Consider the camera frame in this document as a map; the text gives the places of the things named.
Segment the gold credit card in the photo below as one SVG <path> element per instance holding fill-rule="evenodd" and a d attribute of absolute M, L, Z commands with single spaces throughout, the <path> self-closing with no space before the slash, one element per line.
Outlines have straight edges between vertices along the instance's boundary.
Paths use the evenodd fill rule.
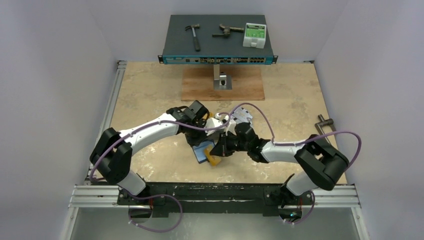
<path fill-rule="evenodd" d="M 215 166 L 217 166 L 219 163 L 221 163 L 221 158 L 219 157 L 219 156 L 215 156 L 215 155 L 211 155 L 211 150 L 213 149 L 213 147 L 211 146 L 211 145 L 208 145 L 204 150 L 203 150 L 203 152 L 204 152 L 204 154 L 205 154 L 205 157 L 206 157 L 206 159 L 207 159 L 207 161 L 209 162 L 209 164 L 212 166 L 212 167 L 215 167 Z"/>

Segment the navy blue card holder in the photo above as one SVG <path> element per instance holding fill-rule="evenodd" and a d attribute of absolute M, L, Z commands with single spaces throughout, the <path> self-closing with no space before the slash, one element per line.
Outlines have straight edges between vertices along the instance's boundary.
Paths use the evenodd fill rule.
<path fill-rule="evenodd" d="M 206 157 L 204 150 L 207 147 L 213 148 L 214 146 L 215 146 L 215 143 L 213 141 L 203 141 L 198 146 L 192 146 L 194 156 L 199 164 L 202 164 L 208 161 L 208 158 Z"/>

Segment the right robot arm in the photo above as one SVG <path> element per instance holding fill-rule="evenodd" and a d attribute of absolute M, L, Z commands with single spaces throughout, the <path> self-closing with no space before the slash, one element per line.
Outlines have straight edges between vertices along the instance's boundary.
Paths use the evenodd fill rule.
<path fill-rule="evenodd" d="M 246 122 L 238 123 L 234 132 L 221 133 L 209 153 L 229 157 L 235 152 L 245 152 L 257 163 L 299 164 L 302 171 L 289 177 L 280 191 L 282 200 L 288 204 L 316 188 L 331 191 L 349 165 L 343 153 L 316 134 L 298 142 L 273 143 L 260 138 Z"/>

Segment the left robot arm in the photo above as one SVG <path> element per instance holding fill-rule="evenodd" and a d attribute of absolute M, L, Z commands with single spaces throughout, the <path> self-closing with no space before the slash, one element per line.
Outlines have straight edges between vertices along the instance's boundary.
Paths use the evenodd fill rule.
<path fill-rule="evenodd" d="M 126 130 L 110 127 L 103 131 L 90 157 L 90 163 L 111 185 L 129 192 L 138 205 L 149 199 L 145 180 L 131 170 L 132 156 L 143 148 L 167 137 L 184 134 L 190 146 L 206 140 L 203 129 L 210 111 L 199 101 L 190 106 L 172 107 L 159 117 Z"/>

